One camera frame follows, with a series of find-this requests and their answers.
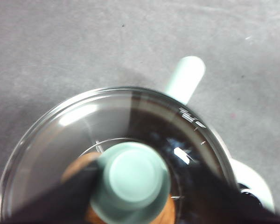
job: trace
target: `gray surface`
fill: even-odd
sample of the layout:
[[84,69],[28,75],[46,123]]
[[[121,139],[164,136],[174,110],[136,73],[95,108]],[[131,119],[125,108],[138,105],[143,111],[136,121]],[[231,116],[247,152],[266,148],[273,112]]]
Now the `gray surface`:
[[25,131],[86,90],[164,90],[207,67],[189,106],[257,170],[280,210],[280,1],[1,1],[0,175]]

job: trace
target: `lid knob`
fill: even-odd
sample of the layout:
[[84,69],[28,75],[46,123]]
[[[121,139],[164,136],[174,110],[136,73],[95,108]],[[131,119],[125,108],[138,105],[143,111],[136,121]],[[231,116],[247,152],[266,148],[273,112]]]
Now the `lid knob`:
[[109,224],[146,223],[163,209],[170,190],[164,160],[149,146],[124,142],[98,158],[103,176],[91,206]]

